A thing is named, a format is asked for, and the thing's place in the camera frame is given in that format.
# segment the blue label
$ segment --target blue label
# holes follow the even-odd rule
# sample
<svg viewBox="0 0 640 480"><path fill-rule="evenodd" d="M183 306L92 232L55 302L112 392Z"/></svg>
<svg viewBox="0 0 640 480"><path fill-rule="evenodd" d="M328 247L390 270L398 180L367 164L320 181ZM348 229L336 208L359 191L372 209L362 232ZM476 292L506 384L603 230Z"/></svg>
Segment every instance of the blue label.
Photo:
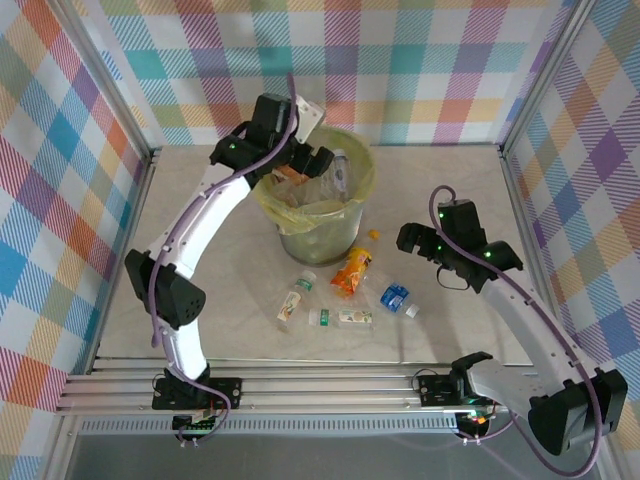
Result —
<svg viewBox="0 0 640 480"><path fill-rule="evenodd" d="M402 285L392 283L389 288L382 294L380 303L387 307L392 312L397 312L398 309L404 303L404 300L409 296L409 290Z"/></svg>

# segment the marble surface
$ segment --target marble surface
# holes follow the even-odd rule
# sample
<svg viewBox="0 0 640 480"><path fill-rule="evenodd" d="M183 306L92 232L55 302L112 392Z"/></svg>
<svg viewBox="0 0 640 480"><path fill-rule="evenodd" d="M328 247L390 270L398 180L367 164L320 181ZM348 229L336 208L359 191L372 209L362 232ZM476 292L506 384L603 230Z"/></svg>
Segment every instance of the marble surface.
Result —
<svg viewBox="0 0 640 480"><path fill-rule="evenodd" d="M147 248L187 200L213 147L166 147L132 241ZM484 350L504 363L530 363L503 320L471 290L436 283L436 266L399 252L395 240L406 222L429 224L432 189L449 184L470 198L490 241L504 239L523 258L511 204L494 147L374 147L378 185L360 232L380 230L373 267L404 284L421 307L416 319L373 307L370 331L312 327L306 318L289 332L271 320L288 284L303 267L283 250L274 225L251 195L228 217L203 255L193 281L207 293L200 316L205 355L216 358L445 362ZM338 266L315 269L311 306L331 303L328 281ZM455 282L447 277L443 282ZM150 318L126 273L111 303L100 356L158 357L151 348Z"/></svg>

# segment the colorful checkered pattern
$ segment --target colorful checkered pattern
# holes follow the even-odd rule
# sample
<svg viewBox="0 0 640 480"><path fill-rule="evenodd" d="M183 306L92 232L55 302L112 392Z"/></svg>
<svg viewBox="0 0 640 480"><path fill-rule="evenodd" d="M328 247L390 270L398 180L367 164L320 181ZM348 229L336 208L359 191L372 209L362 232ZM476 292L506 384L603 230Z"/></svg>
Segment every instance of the colorful checkered pattern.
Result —
<svg viewBox="0 0 640 480"><path fill-rule="evenodd" d="M30 479L142 171L46 0L2 2L0 162L0 479Z"/></svg>
<svg viewBox="0 0 640 480"><path fill-rule="evenodd" d="M598 2L513 167L566 328L629 383L640 472L640 0Z"/></svg>
<svg viewBox="0 0 640 480"><path fill-rule="evenodd" d="M153 145L216 142L260 93L286 94L288 71L328 124L373 143L495 142L573 3L101 0L132 87L75 0Z"/></svg>

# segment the trash can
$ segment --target trash can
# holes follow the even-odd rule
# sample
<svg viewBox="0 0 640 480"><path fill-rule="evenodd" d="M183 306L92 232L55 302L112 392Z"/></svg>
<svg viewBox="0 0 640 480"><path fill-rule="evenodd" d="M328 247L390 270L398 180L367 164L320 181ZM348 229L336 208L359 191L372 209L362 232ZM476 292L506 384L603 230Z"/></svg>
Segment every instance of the trash can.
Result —
<svg viewBox="0 0 640 480"><path fill-rule="evenodd" d="M290 207L272 195L275 183L271 175L256 185L253 194L277 225L286 252L304 265L325 266L342 260L353 245L364 202L375 186L376 167L365 140L346 130L321 126L311 134L308 143L314 147L344 150L356 184L350 200L325 200Z"/></svg>

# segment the plaid fabric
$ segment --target plaid fabric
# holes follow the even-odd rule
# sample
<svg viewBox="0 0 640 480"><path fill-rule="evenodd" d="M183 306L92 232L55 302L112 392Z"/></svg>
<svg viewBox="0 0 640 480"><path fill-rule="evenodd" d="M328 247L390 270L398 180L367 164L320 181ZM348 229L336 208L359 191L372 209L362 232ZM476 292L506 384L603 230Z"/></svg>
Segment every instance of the plaid fabric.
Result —
<svg viewBox="0 0 640 480"><path fill-rule="evenodd" d="M640 0L597 4L516 148L565 326L629 383L620 439L640 472Z"/></svg>
<svg viewBox="0 0 640 480"><path fill-rule="evenodd" d="M288 71L330 125L379 144L457 144L497 141L574 0L101 0L106 34L82 2L153 145L215 143L260 93L286 94Z"/></svg>
<svg viewBox="0 0 640 480"><path fill-rule="evenodd" d="M142 171L45 0L0 16L0 478L35 476Z"/></svg>

